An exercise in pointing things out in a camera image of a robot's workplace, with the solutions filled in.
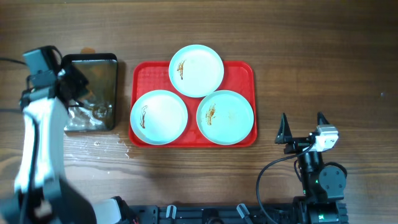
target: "wooden tabletop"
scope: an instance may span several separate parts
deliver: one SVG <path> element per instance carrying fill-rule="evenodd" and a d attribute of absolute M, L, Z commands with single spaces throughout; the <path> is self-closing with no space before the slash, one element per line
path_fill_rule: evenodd
<path fill-rule="evenodd" d="M 0 2 L 1 57 L 22 60 L 27 50 L 55 45 L 64 55 L 91 48 L 123 62 L 115 129 L 64 135 L 67 177 L 91 202 L 120 195 L 131 205 L 255 205 L 259 171 L 284 156 L 284 147 L 274 144 L 282 112 L 293 135 L 306 136 L 322 111 L 340 132 L 323 159 L 348 170 L 351 223 L 398 222 L 396 1 Z M 258 137 L 251 147 L 131 144 L 132 71 L 140 62 L 170 60 L 190 44 L 252 66 Z M 0 62 L 0 108 L 18 108 L 28 74 Z M 13 193 L 23 140 L 22 117 L 1 113 L 0 198 Z M 291 202 L 302 194 L 293 161 L 264 174 L 264 202 Z"/>

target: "tray rim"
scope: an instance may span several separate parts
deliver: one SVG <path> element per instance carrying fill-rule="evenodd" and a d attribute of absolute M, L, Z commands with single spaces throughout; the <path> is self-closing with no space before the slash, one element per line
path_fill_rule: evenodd
<path fill-rule="evenodd" d="M 257 108 L 256 108 L 256 89 L 255 89 L 255 84 L 254 84 L 254 72 L 253 69 L 250 67 L 249 64 L 247 64 L 245 61 L 240 61 L 240 60 L 227 60 L 227 61 L 223 61 L 223 65 L 224 65 L 224 69 L 226 67 L 228 67 L 228 64 L 230 63 L 240 63 L 241 67 L 243 67 L 243 69 L 247 70 L 250 74 L 250 76 L 252 76 L 252 96 L 253 96 L 253 113 L 254 113 L 254 124 L 253 124 L 253 128 L 252 131 L 253 132 L 253 137 L 250 139 L 249 142 L 246 142 L 244 144 L 233 144 L 233 145 L 229 145 L 229 146 L 224 146 L 224 145 L 211 145 L 211 146 L 186 146 L 186 145 L 175 145 L 173 144 L 173 142 L 170 142 L 168 144 L 164 144 L 164 145 L 151 145 L 151 144 L 147 144 L 144 142 L 137 142 L 135 139 L 132 138 L 132 136 L 135 136 L 134 132 L 131 129 L 131 125 L 130 125 L 130 121 L 129 121 L 129 139 L 130 141 L 133 143 L 133 145 L 137 146 L 137 147 L 142 147 L 142 148 L 153 148 L 153 149 L 160 149 L 160 148 L 185 148 L 185 149 L 209 149 L 209 148 L 239 148 L 239 147 L 249 147 L 251 146 L 257 139 Z M 137 99 L 133 98 L 133 93 L 134 90 L 137 88 L 137 83 L 134 82 L 135 80 L 135 76 L 138 73 L 139 70 L 141 70 L 142 68 L 148 67 L 149 65 L 153 65 L 153 64 L 157 64 L 158 67 L 164 67 L 164 66 L 169 66 L 170 65 L 170 61 L 145 61 L 145 62 L 141 62 L 139 63 L 133 73 L 132 73 L 132 89 L 131 89 L 131 97 L 130 97 L 130 112 L 132 110 L 132 106 L 134 105 L 134 103 L 137 101 Z"/>

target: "black baking pan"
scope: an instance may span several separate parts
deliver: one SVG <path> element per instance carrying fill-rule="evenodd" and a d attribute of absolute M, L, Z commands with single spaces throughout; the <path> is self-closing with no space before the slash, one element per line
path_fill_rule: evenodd
<path fill-rule="evenodd" d="M 115 126 L 118 59 L 115 54 L 70 54 L 61 68 L 72 64 L 88 79 L 89 93 L 80 98 L 83 107 L 68 109 L 65 131 L 109 131 Z"/>

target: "red tray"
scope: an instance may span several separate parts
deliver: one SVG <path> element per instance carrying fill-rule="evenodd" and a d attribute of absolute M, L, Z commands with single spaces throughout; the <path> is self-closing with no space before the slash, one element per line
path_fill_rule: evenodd
<path fill-rule="evenodd" d="M 131 107 L 143 94 L 152 90 L 168 90 L 177 94 L 185 102 L 188 110 L 188 124 L 185 131 L 173 142 L 161 146 L 153 146 L 141 141 L 129 126 L 129 137 L 139 147 L 247 147 L 257 138 L 256 100 L 254 96 L 254 74 L 245 62 L 223 62 L 224 78 L 218 90 L 232 90 L 248 100 L 254 112 L 254 125 L 249 135 L 241 142 L 220 146 L 205 138 L 197 125 L 196 114 L 203 98 L 190 98 L 179 93 L 169 78 L 170 62 L 142 62 L 134 70 L 132 78 Z"/>

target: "dirty plate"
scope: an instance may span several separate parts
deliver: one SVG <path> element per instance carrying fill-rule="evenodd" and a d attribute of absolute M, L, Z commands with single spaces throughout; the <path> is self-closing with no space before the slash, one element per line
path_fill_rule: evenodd
<path fill-rule="evenodd" d="M 140 97 L 130 114 L 131 129 L 142 141 L 162 145 L 176 140 L 184 131 L 188 111 L 175 93 L 154 90 Z"/>
<path fill-rule="evenodd" d="M 189 97 L 204 97 L 213 93 L 224 77 L 220 56 L 204 45 L 189 45 L 180 49 L 169 65 L 169 77 L 174 88 Z"/>
<path fill-rule="evenodd" d="M 206 96 L 197 110 L 200 132 L 210 141 L 231 145 L 242 141 L 252 130 L 254 113 L 249 102 L 229 90 Z"/>

